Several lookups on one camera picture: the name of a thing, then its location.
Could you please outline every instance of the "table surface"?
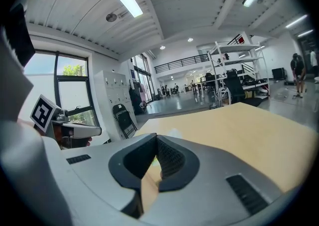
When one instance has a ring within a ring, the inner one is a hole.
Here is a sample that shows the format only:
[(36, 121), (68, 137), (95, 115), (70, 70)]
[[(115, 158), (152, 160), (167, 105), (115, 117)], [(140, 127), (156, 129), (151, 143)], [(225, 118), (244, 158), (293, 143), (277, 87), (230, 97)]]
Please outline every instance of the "table surface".
[[(179, 137), (228, 151), (268, 176), (283, 192), (302, 183), (317, 153), (319, 137), (297, 122), (243, 103), (150, 119), (135, 136), (145, 133)], [(159, 172), (159, 166), (150, 166), (142, 181), (142, 199), (143, 186), (148, 185), (145, 190), (154, 189), (150, 179), (158, 181)], [(148, 191), (144, 197), (148, 194), (156, 197)]]

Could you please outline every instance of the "black vent slot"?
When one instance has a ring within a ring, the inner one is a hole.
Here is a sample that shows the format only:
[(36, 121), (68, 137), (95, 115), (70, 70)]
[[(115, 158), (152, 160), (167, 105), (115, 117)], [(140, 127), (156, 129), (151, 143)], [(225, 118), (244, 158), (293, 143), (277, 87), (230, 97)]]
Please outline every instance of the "black vent slot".
[(268, 206), (263, 197), (241, 175), (228, 177), (226, 181), (250, 215)]
[(81, 161), (85, 161), (85, 160), (88, 160), (90, 159), (91, 157), (87, 154), (85, 155), (81, 155), (81, 156), (77, 156), (77, 157), (73, 157), (73, 158), (69, 158), (69, 159), (66, 159), (67, 162), (69, 164), (74, 164), (74, 163), (78, 163), (78, 162), (81, 162)]

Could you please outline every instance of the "tree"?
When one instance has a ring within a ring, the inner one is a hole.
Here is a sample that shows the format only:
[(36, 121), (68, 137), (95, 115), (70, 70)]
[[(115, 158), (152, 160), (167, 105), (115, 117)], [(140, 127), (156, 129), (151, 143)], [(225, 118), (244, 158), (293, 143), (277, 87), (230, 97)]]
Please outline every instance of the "tree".
[(68, 65), (65, 66), (63, 69), (62, 75), (69, 75), (69, 76), (85, 76), (85, 71), (83, 65)]

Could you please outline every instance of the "floor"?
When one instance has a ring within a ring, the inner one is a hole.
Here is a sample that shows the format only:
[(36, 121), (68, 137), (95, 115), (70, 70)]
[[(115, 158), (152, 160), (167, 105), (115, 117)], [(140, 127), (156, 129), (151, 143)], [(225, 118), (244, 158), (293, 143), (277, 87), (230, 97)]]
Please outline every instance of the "floor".
[[(283, 81), (273, 81), (270, 87), (270, 99), (263, 101), (259, 108), (318, 131), (319, 84), (306, 81), (306, 89), (303, 98), (294, 98), (296, 93), (294, 86), (285, 86)], [(138, 128), (141, 128), (151, 118), (208, 110), (209, 105), (213, 102), (214, 98), (211, 93), (205, 93), (204, 98), (201, 98), (198, 94), (194, 95), (191, 91), (164, 97), (159, 101), (150, 103), (151, 107), (148, 106), (146, 114), (137, 116)]]

